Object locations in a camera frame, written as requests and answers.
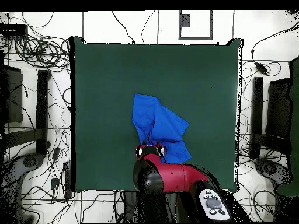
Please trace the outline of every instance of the tangled cables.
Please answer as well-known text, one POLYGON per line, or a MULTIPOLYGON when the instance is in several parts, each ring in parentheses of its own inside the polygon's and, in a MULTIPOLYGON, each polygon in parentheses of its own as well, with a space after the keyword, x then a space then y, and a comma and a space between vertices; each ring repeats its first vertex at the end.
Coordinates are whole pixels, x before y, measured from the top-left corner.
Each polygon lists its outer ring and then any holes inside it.
POLYGON ((16 53, 24 62, 35 68, 55 68, 60 71, 66 69, 69 72, 69 40, 66 39, 59 45, 49 40, 51 37, 47 39, 37 39, 28 35, 28 38, 15 41, 16 53))

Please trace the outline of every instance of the gray button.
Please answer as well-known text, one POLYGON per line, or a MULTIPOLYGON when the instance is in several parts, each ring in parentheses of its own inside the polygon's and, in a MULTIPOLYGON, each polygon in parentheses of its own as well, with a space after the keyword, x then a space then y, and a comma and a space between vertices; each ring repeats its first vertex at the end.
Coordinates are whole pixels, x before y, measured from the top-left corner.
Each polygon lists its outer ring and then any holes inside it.
POLYGON ((221 201, 216 198, 208 198, 206 201, 206 207, 208 207, 209 209, 221 209, 222 204, 221 201))
POLYGON ((211 210, 210 210, 210 214, 211 214, 211 215, 215 215, 216 213, 217 213, 217 211, 216 211, 215 209, 211 209, 211 210))
POLYGON ((218 212, 222 215, 225 215, 225 212, 222 209, 220 209, 218 212))

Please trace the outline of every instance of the green mat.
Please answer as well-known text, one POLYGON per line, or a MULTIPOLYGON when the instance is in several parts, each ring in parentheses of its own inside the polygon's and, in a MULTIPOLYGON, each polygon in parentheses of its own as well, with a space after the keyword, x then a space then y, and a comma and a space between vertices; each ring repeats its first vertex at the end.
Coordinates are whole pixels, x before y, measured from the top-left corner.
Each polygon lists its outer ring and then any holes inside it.
POLYGON ((75 37, 75 189, 135 191, 135 93, 189 122, 192 158, 224 188, 234 183, 238 51, 230 45, 84 44, 75 37))

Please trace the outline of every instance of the blue cloth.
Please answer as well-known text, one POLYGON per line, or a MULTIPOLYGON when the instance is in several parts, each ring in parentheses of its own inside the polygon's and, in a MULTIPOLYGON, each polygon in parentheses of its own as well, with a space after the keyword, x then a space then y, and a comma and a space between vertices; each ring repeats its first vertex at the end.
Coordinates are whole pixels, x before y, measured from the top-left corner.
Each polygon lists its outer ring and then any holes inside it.
POLYGON ((152 145, 159 141, 166 147, 167 163, 182 164, 191 158, 183 142, 189 123, 162 106, 156 97, 135 94, 133 123, 141 144, 146 141, 152 145))

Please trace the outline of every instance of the power adapter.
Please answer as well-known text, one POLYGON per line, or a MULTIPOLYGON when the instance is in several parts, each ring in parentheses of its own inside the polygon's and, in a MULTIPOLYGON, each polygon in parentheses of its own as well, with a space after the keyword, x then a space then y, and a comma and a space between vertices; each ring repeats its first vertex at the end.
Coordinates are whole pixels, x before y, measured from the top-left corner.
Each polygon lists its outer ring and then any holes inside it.
POLYGON ((53 153, 53 156, 52 156, 53 164, 56 163, 56 161, 57 161, 57 159, 59 157, 59 154, 60 154, 60 150, 59 149, 55 149, 54 153, 53 153))
POLYGON ((258 69, 258 71, 260 73, 262 73, 264 75, 268 75, 268 70, 267 70, 267 68, 263 64, 255 62, 255 67, 256 67, 256 69, 258 69))
POLYGON ((5 40, 21 40, 28 38, 28 26, 25 24, 0 23, 0 36, 5 40))

